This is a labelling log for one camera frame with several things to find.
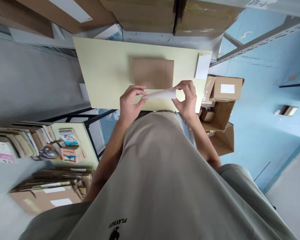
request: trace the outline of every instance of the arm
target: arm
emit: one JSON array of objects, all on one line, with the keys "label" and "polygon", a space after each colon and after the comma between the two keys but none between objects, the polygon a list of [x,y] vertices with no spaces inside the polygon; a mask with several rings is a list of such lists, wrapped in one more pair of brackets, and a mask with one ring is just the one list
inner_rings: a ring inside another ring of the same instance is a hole
[{"label": "arm", "polygon": [[146,99],[141,99],[139,103],[134,104],[132,99],[136,95],[147,94],[143,91],[145,86],[130,86],[120,97],[120,117],[117,121],[109,142],[104,150],[102,159],[95,171],[91,187],[82,200],[83,202],[93,201],[99,194],[107,180],[116,170],[119,159],[122,154],[123,140],[127,129],[138,117]]},{"label": "arm", "polygon": [[207,133],[200,123],[198,115],[195,112],[197,95],[193,82],[190,80],[181,81],[174,88],[179,90],[182,89],[185,94],[186,99],[183,102],[180,102],[178,99],[172,99],[172,101],[182,116],[184,116],[189,123],[193,131],[199,153],[214,170],[217,170],[222,164]]}]

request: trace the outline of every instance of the pale yellow board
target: pale yellow board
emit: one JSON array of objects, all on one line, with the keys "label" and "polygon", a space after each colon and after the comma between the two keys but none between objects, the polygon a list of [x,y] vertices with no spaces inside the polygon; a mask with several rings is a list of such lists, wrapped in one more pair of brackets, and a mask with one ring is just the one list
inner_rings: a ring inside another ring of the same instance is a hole
[{"label": "pale yellow board", "polygon": [[[109,40],[73,38],[83,78],[92,108],[120,109],[120,96],[134,85],[132,58],[160,58],[174,60],[173,84],[192,80],[197,92],[196,112],[200,111],[205,79],[194,79],[198,54],[211,51],[165,47]],[[148,89],[146,93],[158,90]],[[177,90],[177,99],[185,99],[183,91]],[[143,110],[178,111],[171,99],[148,99]]]},{"label": "pale yellow board", "polygon": [[78,136],[79,141],[81,142],[81,147],[86,154],[86,158],[82,162],[77,163],[77,164],[66,163],[66,162],[63,162],[62,160],[53,160],[53,161],[51,161],[52,164],[56,167],[68,168],[68,167],[76,167],[76,166],[84,166],[84,167],[92,166],[94,170],[97,169],[97,166],[98,166],[97,156],[93,150],[91,141],[89,139],[88,132],[87,132],[84,124],[83,123],[54,123],[54,124],[52,124],[53,132],[55,133],[56,138],[59,138],[60,140],[62,139],[62,137],[59,134],[59,130],[60,129],[71,129],[71,128],[74,130],[74,132]]}]

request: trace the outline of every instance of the colorful book cover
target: colorful book cover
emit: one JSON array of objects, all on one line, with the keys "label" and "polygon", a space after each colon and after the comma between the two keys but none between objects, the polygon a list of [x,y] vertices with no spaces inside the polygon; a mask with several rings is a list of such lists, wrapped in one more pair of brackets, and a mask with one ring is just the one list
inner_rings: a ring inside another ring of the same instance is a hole
[{"label": "colorful book cover", "polygon": [[78,163],[76,150],[61,148],[61,155],[64,162]]},{"label": "colorful book cover", "polygon": [[67,146],[78,146],[78,140],[73,129],[59,130],[59,133]]}]

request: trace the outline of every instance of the person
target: person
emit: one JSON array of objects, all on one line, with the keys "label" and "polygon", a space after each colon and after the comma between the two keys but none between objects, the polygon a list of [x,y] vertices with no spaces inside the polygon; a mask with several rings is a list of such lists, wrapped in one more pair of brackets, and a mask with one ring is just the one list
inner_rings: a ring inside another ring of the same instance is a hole
[{"label": "person", "polygon": [[82,203],[43,212],[20,239],[296,239],[250,173],[220,158],[195,113],[196,89],[181,81],[175,113],[135,120],[145,86],[120,97],[120,117]]}]

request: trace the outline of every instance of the small cardboard box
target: small cardboard box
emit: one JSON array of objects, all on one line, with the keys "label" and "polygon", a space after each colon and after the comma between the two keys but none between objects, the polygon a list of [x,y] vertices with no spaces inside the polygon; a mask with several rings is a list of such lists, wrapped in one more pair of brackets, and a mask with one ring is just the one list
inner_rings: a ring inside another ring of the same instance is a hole
[{"label": "small cardboard box", "polygon": [[288,117],[292,117],[296,113],[298,108],[299,107],[283,105],[283,107],[282,107],[279,114],[284,115],[284,116],[288,116]]},{"label": "small cardboard box", "polygon": [[0,0],[0,24],[53,38],[51,22],[17,1]]},{"label": "small cardboard box", "polygon": [[99,0],[17,0],[68,32],[75,34],[112,25],[117,19]]},{"label": "small cardboard box", "polygon": [[173,33],[174,0],[101,0],[125,31]]},{"label": "small cardboard box", "polygon": [[135,85],[147,89],[168,89],[173,87],[174,60],[154,58],[133,58]]},{"label": "small cardboard box", "polygon": [[179,0],[175,36],[217,37],[238,18],[244,8],[200,0]]},{"label": "small cardboard box", "polygon": [[212,122],[214,116],[216,114],[211,111],[211,110],[207,110],[205,108],[202,108],[202,113],[200,115],[200,118],[204,121],[204,122]]},{"label": "small cardboard box", "polygon": [[32,215],[38,215],[55,207],[81,202],[72,186],[10,192],[9,195]]},{"label": "small cardboard box", "polygon": [[227,128],[224,132],[217,131],[207,134],[218,156],[234,152],[234,126],[232,123],[229,122],[227,124]]},{"label": "small cardboard box", "polygon": [[243,78],[215,77],[210,101],[235,101],[241,98]]},{"label": "small cardboard box", "polygon": [[206,131],[222,131],[227,128],[232,109],[235,101],[232,102],[216,102],[211,110],[216,114],[212,122],[203,122],[201,124]]}]

